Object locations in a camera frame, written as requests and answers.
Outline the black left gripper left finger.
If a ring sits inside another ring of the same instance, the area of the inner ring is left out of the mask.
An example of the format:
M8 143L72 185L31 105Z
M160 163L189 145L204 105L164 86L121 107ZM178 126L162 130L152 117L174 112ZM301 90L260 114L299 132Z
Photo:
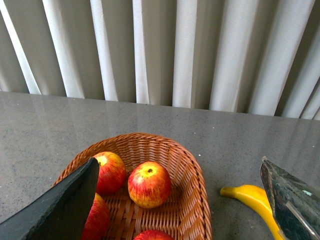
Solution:
M28 206L0 224L2 240L79 240L99 175L91 157Z

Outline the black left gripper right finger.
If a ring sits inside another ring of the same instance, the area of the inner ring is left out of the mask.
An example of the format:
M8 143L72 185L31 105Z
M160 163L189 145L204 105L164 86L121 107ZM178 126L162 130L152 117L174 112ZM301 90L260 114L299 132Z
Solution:
M320 238L320 187L309 185L265 156L260 177L279 234L285 240Z

